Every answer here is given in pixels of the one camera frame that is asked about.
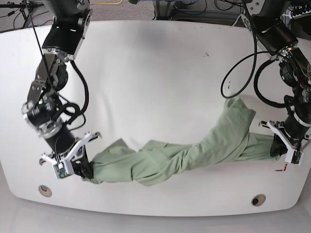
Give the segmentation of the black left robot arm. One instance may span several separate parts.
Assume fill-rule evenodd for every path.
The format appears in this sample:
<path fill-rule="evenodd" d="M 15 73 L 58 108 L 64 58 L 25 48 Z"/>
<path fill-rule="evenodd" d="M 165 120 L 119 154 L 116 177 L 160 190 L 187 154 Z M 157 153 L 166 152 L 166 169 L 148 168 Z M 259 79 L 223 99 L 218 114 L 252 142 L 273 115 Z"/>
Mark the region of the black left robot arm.
<path fill-rule="evenodd" d="M 285 108 L 285 121 L 262 121 L 261 126 L 270 129 L 273 137 L 247 133 L 244 148 L 237 158 L 244 160 L 276 160 L 285 155 L 287 163 L 299 165 L 302 162 L 302 140 L 308 140 L 306 133 L 311 127 L 311 65 L 300 48 L 298 40 L 281 20 L 281 14 L 291 4 L 290 0 L 243 0 L 244 24 L 254 40 L 253 62 L 257 62 L 259 51 L 270 55 L 258 69 L 251 70 L 247 83 L 253 82 L 256 96 L 274 108 Z M 284 83 L 291 87 L 293 96 L 284 96 L 283 103 L 265 98 L 259 91 L 258 81 L 262 71 L 279 61 L 279 72 Z"/>

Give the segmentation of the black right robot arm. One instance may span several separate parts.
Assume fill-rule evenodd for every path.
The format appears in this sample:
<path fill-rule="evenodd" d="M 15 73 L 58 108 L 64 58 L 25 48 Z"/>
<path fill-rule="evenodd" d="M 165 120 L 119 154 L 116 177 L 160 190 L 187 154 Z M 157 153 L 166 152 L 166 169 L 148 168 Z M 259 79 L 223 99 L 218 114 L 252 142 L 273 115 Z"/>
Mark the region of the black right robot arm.
<path fill-rule="evenodd" d="M 75 58 L 92 17 L 90 2 L 46 0 L 44 5 L 53 14 L 53 24 L 44 43 L 39 46 L 42 59 L 22 107 L 22 114 L 52 150 L 49 154 L 41 155 L 41 164 L 50 163 L 58 179 L 71 175 L 92 179 L 93 164 L 88 160 L 86 144 L 100 134 L 85 133 L 83 137 L 75 137 L 70 128 L 87 110 L 87 83 L 82 79 L 85 93 L 82 107 L 61 98 L 59 94 L 68 82 L 67 63 L 77 70 Z"/>

